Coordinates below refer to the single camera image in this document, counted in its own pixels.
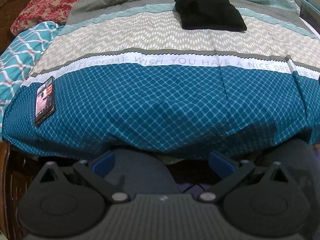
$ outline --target wooden bed post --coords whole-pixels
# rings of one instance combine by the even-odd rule
[[[0,229],[8,240],[25,236],[17,218],[17,206],[41,165],[18,151],[7,142],[0,143]]]

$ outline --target blue patterned bedsheet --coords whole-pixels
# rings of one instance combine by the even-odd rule
[[[248,27],[236,33],[183,30],[172,1],[81,0],[7,107],[3,138],[77,159],[119,145],[205,159],[315,141],[320,41],[292,3],[230,0]],[[56,111],[36,128],[51,75]]]

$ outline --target red floral pillow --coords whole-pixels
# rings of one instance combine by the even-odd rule
[[[54,21],[63,25],[67,21],[72,6],[78,1],[31,0],[12,24],[10,31],[17,36],[20,32],[44,21]]]

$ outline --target smartphone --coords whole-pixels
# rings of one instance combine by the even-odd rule
[[[55,111],[54,105],[54,77],[51,76],[37,90],[35,125],[38,127]]]

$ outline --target black circular plate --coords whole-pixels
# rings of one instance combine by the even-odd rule
[[[92,228],[104,210],[103,198],[90,188],[47,182],[21,199],[18,218],[34,235],[68,237]]]
[[[240,187],[223,202],[227,219],[238,229],[253,236],[293,235],[309,213],[302,192],[282,182]]]

